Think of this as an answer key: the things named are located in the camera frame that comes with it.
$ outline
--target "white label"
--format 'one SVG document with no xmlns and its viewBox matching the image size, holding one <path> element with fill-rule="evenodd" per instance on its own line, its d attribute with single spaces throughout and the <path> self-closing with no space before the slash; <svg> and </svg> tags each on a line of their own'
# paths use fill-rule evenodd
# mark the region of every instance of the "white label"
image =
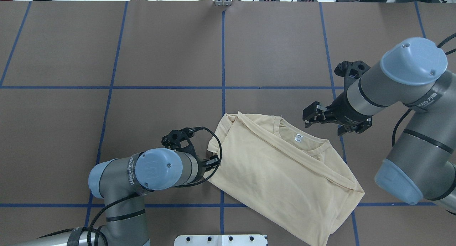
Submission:
<svg viewBox="0 0 456 246">
<path fill-rule="evenodd" d="M 298 142 L 298 143 L 300 143 L 301 140 L 302 140 L 302 135 L 296 134 L 295 141 Z"/>
</svg>

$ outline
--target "light blue joint cover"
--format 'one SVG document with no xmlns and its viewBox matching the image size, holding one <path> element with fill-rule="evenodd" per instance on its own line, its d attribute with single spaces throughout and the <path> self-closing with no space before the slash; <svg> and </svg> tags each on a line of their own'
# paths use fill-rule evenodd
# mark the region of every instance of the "light blue joint cover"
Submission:
<svg viewBox="0 0 456 246">
<path fill-rule="evenodd" d="M 436 81 L 448 66 L 446 55 L 425 38 L 408 38 L 380 60 L 383 73 L 401 84 L 418 86 Z"/>
<path fill-rule="evenodd" d="M 394 195 L 396 198 L 415 205 L 423 199 L 423 193 L 418 186 L 398 166 L 388 159 L 375 175 L 375 183 L 383 190 Z"/>
<path fill-rule="evenodd" d="M 149 190 L 163 190 L 173 186 L 182 175 L 182 160 L 176 152 L 156 148 L 141 154 L 135 167 L 139 183 Z"/>
<path fill-rule="evenodd" d="M 95 167 L 92 168 L 92 170 L 90 171 L 90 174 L 88 175 L 88 187 L 90 188 L 90 191 L 92 191 L 93 196 L 95 196 L 99 199 L 103 199 L 103 196 L 101 196 L 101 193 L 100 193 L 101 175 L 103 175 L 104 169 L 113 160 L 117 160 L 117 159 L 112 159 L 109 162 L 97 164 Z"/>
</svg>

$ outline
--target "beige shirt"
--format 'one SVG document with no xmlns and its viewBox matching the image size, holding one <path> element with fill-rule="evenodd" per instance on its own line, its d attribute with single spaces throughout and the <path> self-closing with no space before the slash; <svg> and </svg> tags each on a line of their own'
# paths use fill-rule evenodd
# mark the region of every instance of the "beige shirt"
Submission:
<svg viewBox="0 0 456 246">
<path fill-rule="evenodd" d="M 364 195 L 327 139 L 281 117 L 225 114 L 215 134 L 223 158 L 209 181 L 311 246 L 326 245 Z M 219 154 L 215 138 L 207 150 Z"/>
</svg>

